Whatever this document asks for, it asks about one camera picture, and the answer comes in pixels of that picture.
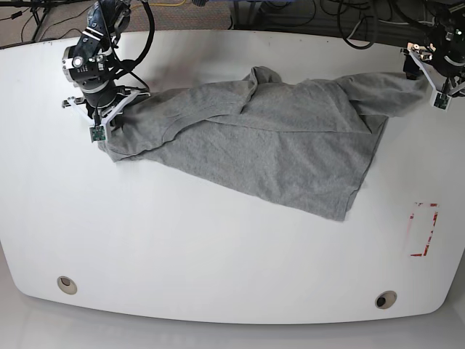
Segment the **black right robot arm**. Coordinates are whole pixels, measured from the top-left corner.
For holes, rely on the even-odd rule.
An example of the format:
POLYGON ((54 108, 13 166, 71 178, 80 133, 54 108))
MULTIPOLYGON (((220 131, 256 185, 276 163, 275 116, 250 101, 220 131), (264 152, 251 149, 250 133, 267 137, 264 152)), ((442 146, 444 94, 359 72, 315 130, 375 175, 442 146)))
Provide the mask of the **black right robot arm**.
POLYGON ((149 33, 136 59, 120 60, 116 53, 121 34, 130 21, 130 1, 96 1, 88 11, 78 43, 64 51, 62 71, 81 90, 82 96, 68 97, 62 107, 72 108, 85 120, 92 142, 108 140, 116 125, 115 117, 126 106, 150 96, 150 87, 134 73, 147 56, 155 35, 150 5, 147 1, 141 5, 148 18, 149 33))

